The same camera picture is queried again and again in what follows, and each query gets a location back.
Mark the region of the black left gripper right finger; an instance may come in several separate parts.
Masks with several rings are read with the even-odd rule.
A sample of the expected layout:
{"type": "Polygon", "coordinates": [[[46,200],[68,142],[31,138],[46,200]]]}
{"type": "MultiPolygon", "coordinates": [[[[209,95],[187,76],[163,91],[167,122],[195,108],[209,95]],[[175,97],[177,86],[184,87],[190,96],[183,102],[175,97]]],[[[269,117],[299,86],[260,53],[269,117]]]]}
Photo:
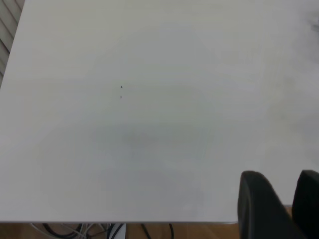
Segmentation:
{"type": "Polygon", "coordinates": [[[292,218],[308,239],[319,237],[319,174],[313,170],[300,173],[292,204],[292,218]]]}

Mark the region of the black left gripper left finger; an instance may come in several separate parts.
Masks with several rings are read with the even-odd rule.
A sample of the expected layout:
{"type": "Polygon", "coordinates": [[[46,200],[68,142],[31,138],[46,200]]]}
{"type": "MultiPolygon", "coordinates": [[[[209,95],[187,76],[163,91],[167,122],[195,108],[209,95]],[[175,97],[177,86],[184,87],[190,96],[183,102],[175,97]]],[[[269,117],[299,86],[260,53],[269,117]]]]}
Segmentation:
{"type": "Polygon", "coordinates": [[[304,239],[267,178],[244,171],[237,204],[241,239],[304,239]]]}

